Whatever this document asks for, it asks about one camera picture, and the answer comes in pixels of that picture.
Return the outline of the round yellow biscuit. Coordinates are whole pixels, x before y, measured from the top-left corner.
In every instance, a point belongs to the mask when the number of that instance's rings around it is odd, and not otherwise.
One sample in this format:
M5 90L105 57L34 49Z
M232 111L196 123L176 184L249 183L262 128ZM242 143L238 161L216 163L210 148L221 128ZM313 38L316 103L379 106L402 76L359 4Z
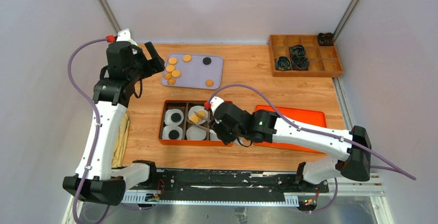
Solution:
M180 70L173 70L171 72L172 77L174 78L179 78L181 76L181 71Z
M199 123L199 117L197 115L191 115L189 116L189 120L191 122L193 122L194 124L198 124Z
M185 55L183 55L182 59L184 62L189 62L192 60L192 57L190 54L185 54Z
M174 65L168 65L166 67L166 71L169 73L172 73L175 70L175 66Z
M178 59L176 57L171 57L171 58L169 58L168 63L170 65L175 65L178 63Z

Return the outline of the round yellow biscuit boxed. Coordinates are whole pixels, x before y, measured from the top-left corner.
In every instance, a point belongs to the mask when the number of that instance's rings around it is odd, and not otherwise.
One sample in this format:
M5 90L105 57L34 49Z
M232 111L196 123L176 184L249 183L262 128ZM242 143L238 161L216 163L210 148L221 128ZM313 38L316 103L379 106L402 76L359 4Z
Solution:
M199 118L205 118L206 117L206 113L205 113L205 111L203 111L203 110L199 110L199 111L197 111L196 112L196 115L199 117Z

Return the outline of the lavender cookie tray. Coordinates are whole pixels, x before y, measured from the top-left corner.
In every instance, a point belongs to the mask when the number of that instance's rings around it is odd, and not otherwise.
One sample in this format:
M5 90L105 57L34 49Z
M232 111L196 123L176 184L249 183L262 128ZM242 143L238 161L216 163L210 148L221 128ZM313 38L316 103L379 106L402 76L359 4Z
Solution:
M182 57L185 54L190 54L192 60L184 62ZM181 76L176 79L174 85L168 85L164 75L169 73L166 71L166 67L169 65L168 60L171 57L176 57L178 63L175 64L175 70L181 71ZM208 66L202 63L204 57L210 57L212 63ZM193 53L170 53L167 56L165 62L165 70L162 73L161 84L170 87L185 87L185 88L197 88L213 90L219 88L222 80L222 72L224 67L224 60L219 55L206 55L206 54L193 54ZM214 85L207 87L205 85L206 80L213 80Z

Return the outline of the black sandwich cookie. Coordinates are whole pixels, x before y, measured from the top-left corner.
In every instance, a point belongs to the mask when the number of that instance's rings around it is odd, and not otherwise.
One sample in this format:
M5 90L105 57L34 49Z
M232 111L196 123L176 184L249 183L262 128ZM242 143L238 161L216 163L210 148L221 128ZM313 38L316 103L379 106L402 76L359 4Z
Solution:
M212 63L212 59L210 57L204 57L202 60L202 63L206 66L210 65Z
M179 125L182 122L182 115L178 112L172 113L170 120L176 125Z
M180 139L180 132L178 130L171 130L168 133L168 138L171 140L179 140Z

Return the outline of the metal tongs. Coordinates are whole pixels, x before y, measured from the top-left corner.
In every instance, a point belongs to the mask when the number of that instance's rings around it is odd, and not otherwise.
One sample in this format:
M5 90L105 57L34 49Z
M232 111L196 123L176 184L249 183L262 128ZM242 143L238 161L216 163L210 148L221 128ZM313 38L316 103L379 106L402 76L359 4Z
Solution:
M193 114L188 116L188 123L194 125L195 127L204 130L206 132L211 132L211 128L209 126L210 119L208 118L208 112L206 110L198 110Z

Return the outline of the flower butter cookie upper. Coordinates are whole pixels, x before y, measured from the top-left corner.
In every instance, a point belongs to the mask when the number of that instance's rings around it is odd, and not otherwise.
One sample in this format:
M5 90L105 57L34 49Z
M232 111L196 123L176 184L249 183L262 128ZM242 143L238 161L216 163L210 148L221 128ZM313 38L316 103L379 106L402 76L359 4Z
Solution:
M165 74L165 75L164 75L164 78L165 78L166 80L171 79L171 78L172 78L171 73L167 73L167 74Z

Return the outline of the flower butter cookie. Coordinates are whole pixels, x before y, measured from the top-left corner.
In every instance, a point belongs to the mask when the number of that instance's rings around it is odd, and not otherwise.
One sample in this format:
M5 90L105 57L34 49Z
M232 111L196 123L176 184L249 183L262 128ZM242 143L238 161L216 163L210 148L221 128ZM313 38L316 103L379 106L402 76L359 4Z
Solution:
M174 85L176 83L176 79L175 78L170 78L167 80L167 84L168 85Z
M164 75L164 78L165 78L166 80L171 79L171 78L172 78L171 73L167 73L167 74L165 74L165 75Z

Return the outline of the white paper cup front-left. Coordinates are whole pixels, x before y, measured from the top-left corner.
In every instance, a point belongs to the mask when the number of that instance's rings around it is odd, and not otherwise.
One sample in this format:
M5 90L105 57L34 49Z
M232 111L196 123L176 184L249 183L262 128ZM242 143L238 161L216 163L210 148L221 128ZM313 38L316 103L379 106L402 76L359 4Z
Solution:
M162 131L162 139L164 140L170 140L168 138L168 133L171 130L178 130L180 132L180 139L181 140L183 138L183 129L177 125L167 125L164 126L163 131Z

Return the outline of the yellow cloth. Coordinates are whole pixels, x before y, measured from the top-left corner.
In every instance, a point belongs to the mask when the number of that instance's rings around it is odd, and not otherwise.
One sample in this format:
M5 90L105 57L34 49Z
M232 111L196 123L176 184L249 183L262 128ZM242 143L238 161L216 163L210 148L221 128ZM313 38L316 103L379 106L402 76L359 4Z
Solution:
M118 135L113 151L112 168L122 166L124 154L127 147L128 135L130 127L130 116L125 114L119 126Z

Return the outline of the rolled dark fabric left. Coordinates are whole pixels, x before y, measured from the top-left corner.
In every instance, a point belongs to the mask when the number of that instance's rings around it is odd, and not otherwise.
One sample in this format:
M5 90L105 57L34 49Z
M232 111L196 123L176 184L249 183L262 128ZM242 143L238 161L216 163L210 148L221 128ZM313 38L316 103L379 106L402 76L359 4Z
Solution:
M292 70L291 60L287 56L279 56L275 59L275 70L290 71Z

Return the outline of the orange box lid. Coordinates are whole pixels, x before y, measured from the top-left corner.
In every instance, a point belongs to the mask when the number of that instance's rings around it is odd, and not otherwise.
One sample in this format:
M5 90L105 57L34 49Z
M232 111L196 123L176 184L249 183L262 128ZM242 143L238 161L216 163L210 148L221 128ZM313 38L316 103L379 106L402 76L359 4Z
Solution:
M287 118L291 118L299 122L304 122L320 127L327 127L325 114L321 111L297 109L297 108L289 108L289 107L277 107L277 109ZM310 149L298 145L286 144L286 143L263 142L263 143L255 143L255 145L260 147L323 154L323 152L319 152L314 149Z

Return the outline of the rolled dark fabric right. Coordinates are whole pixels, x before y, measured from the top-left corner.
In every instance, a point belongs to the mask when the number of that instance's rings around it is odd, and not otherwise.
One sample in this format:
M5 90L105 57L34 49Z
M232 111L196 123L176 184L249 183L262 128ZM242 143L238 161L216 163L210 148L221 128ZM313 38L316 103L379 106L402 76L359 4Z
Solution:
M292 69L295 71L308 71L310 61L305 56L295 56L291 59Z

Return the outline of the rolled dark fabric top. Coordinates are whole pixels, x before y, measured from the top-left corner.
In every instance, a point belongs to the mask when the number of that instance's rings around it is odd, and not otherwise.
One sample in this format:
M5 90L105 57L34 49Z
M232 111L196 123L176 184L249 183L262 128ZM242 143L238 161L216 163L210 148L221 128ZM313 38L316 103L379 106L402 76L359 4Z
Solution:
M305 57L306 56L306 51L304 46L302 45L294 45L289 47L289 54L291 58L294 57Z

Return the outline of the wooden compartment organizer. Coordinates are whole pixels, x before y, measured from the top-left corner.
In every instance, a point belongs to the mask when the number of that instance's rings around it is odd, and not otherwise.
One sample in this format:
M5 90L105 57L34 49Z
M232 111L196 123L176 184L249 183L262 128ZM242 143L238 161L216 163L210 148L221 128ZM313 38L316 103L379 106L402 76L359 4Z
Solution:
M290 57L289 47L302 45L310 61L308 71L277 71L275 59L279 56ZM274 77L328 77L337 78L343 75L344 70L336 45L319 46L317 35L269 35L268 47L271 72Z

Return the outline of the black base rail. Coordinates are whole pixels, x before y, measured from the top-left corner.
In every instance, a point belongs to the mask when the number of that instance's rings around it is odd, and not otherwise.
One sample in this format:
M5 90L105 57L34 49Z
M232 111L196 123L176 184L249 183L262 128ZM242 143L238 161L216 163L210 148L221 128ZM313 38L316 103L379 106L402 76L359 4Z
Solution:
M329 192L327 181L311 186L287 171L160 168L157 172L155 184L135 185L123 203L297 206L301 196Z

